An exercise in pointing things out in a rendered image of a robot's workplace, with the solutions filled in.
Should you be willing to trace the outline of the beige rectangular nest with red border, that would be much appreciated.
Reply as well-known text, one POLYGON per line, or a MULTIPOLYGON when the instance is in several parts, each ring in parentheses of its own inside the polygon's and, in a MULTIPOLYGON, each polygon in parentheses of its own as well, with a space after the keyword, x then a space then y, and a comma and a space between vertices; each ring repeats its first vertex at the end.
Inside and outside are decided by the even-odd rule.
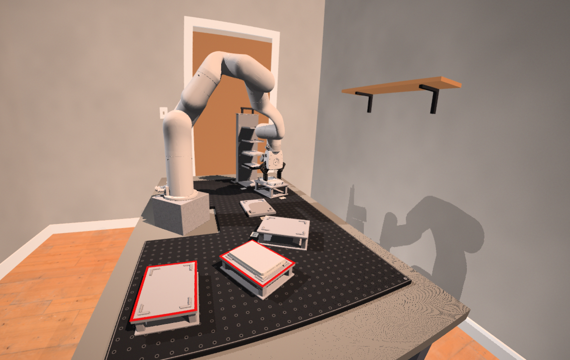
POLYGON ((197 260, 147 266, 130 322, 135 337, 199 325, 197 260))

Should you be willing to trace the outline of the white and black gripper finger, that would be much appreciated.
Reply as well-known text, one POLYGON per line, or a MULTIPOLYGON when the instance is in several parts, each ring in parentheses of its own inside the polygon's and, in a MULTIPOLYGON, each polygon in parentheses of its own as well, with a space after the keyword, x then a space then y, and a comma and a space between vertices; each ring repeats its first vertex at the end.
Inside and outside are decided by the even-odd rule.
POLYGON ((286 166, 286 163, 283 162, 283 167, 282 167, 281 169, 278 169, 278 171, 277 171, 277 178, 278 178, 278 179, 281 179, 281 178, 282 178, 282 171, 283 171, 283 169, 284 169, 285 166, 286 166))
POLYGON ((269 170, 267 170, 267 167, 265 167, 265 168, 263 169, 263 166, 266 166, 266 161, 263 162, 263 163, 259 166, 259 168, 260 168, 261 172, 263 173, 263 180, 264 180, 265 182, 267 182, 267 172, 268 172, 269 170))

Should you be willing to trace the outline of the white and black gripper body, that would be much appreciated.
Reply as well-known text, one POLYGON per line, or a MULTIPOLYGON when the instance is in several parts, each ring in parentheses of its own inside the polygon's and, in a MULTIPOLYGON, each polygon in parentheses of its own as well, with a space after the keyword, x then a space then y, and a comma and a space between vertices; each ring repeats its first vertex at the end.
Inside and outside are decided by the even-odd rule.
POLYGON ((264 155, 267 170, 278 170, 283 167, 283 155, 281 150, 266 150, 264 155))

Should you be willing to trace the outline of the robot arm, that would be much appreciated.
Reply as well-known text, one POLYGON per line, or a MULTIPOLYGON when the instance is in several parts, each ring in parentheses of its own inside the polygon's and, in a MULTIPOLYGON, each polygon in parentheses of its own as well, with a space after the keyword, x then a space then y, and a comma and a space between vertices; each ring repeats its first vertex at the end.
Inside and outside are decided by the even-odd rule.
POLYGON ((203 60, 190 83, 182 91, 181 100, 174 111, 168 112, 164 117, 167 184, 156 186, 155 191, 165 192, 165 199, 184 201, 198 195, 193 186, 192 127, 202 114, 222 75, 245 82, 251 108, 269 117, 274 123, 257 125, 256 136, 267 139, 267 150, 281 150, 285 134, 283 118, 270 103, 267 94, 275 88, 275 77, 249 55, 215 51, 203 60))

